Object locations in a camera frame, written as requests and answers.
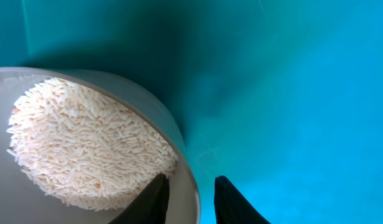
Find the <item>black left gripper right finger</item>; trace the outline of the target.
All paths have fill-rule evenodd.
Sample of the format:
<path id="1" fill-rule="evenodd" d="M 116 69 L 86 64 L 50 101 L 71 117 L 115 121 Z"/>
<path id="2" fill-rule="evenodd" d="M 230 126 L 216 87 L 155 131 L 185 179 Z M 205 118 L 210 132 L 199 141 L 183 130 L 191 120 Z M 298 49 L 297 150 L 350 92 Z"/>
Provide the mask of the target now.
<path id="1" fill-rule="evenodd" d="M 214 206 L 217 224 L 270 224 L 223 175 L 215 178 Z"/>

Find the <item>grey bowl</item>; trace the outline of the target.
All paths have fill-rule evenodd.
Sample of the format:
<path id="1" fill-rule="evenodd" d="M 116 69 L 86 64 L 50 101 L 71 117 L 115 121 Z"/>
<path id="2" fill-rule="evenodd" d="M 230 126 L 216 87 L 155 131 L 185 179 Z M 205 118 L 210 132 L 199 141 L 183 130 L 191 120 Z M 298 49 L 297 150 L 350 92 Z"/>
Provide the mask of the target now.
<path id="1" fill-rule="evenodd" d="M 6 150 L 10 134 L 8 120 L 14 102 L 36 83 L 58 77 L 99 91 L 132 109 L 153 126 L 178 155 L 175 175 L 170 179 L 167 223 L 200 222 L 201 202 L 195 177 L 183 154 L 182 134 L 170 111 L 152 93 L 127 78 L 92 70 L 44 70 L 0 67 L 0 223 L 109 223 L 120 210 L 94 212 L 66 206 L 46 196 L 20 171 Z"/>

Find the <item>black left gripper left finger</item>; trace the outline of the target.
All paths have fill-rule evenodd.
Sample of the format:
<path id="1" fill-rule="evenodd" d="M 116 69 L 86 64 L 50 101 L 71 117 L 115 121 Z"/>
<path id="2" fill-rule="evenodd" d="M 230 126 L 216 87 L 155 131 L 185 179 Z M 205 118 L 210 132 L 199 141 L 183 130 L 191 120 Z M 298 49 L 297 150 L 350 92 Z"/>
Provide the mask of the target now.
<path id="1" fill-rule="evenodd" d="M 158 174 L 109 224 L 165 224 L 169 197 L 169 179 Z"/>

